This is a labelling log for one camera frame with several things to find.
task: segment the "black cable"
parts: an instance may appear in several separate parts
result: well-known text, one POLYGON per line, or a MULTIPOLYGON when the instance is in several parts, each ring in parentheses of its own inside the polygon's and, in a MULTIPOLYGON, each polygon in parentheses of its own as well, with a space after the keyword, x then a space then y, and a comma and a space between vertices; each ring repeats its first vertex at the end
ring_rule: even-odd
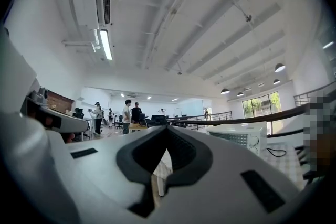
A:
POLYGON ((266 148, 270 154, 272 154, 274 157, 283 157, 287 154, 287 151, 284 151, 284 150, 274 150, 273 148, 266 148), (284 154, 283 155, 280 155, 280 156, 277 156, 277 155, 274 155, 271 151, 283 151, 284 154))

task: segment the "dark pants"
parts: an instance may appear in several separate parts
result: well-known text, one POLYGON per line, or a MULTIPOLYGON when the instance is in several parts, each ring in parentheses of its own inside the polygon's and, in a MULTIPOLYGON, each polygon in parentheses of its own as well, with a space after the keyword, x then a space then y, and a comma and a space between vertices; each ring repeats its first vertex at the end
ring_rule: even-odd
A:
POLYGON ((122 130, 122 134, 128 134, 128 127, 130 126, 129 123, 122 123, 124 129, 122 130))
POLYGON ((100 125, 102 119, 96 119, 96 133, 100 134, 100 125))

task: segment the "fluorescent light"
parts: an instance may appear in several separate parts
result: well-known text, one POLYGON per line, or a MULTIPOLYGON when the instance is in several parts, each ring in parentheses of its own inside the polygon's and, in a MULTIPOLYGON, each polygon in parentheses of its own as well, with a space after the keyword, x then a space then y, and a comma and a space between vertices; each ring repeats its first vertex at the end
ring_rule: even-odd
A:
POLYGON ((327 49, 328 47, 330 47, 330 46, 333 45, 333 44, 334 44, 334 41, 332 41, 332 42, 326 44, 326 45, 323 47, 323 49, 327 49))
POLYGON ((107 34, 107 30, 100 30, 99 32, 100 32, 101 42, 103 43, 106 58, 108 60, 112 60, 112 54, 111 54, 109 36, 107 34))

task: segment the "railing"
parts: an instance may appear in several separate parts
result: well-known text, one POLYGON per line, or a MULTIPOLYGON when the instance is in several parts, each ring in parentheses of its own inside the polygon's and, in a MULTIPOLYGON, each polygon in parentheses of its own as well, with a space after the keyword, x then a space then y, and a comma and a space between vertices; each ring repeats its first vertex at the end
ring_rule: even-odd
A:
POLYGON ((213 126, 213 124, 202 124, 203 122, 212 122, 212 121, 229 121, 232 120, 232 111, 209 114, 208 116, 199 115, 199 116, 186 116, 186 117, 175 117, 175 118, 167 118, 167 121, 172 122, 173 125, 187 128, 190 130, 199 131, 209 126, 213 126))
POLYGON ((332 82, 318 89, 294 96, 295 106, 301 106, 311 102, 312 97, 325 96, 336 88, 336 82, 332 82))
MULTIPOLYGON (((217 126, 220 124, 253 123, 253 122, 262 122, 262 121, 272 123, 274 121, 280 121, 280 120, 288 119, 294 116, 302 115, 307 112, 308 108, 309 108, 309 104, 306 104, 306 105, 301 105, 301 106, 298 106, 290 110, 285 110, 282 112, 274 113, 271 115, 265 115, 265 116, 255 117, 255 118, 247 118, 247 119, 237 119, 237 120, 232 120, 232 112, 225 112, 225 113, 229 113, 229 117, 231 118, 231 120, 211 120, 211 121, 208 120, 207 121, 205 120, 204 115, 203 115, 202 120, 201 119, 197 120, 198 117, 201 117, 201 116, 195 116, 195 117, 184 117, 184 119, 168 118, 167 121, 171 122, 175 126, 184 127, 184 128, 188 128, 191 130, 200 130, 205 127, 217 126)), ((272 128, 271 128, 271 133, 269 134, 269 136, 280 137, 280 136, 286 136, 286 135, 302 133, 302 132, 303 132, 303 129, 298 129, 298 130, 290 131, 286 133, 273 134, 272 128)))

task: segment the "black shirt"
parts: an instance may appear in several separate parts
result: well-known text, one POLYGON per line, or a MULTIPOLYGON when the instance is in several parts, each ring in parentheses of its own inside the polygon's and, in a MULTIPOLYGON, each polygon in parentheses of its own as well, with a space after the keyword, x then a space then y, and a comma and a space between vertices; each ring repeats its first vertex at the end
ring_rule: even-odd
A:
POLYGON ((140 113, 142 113, 141 108, 132 108, 132 120, 139 122, 140 113))

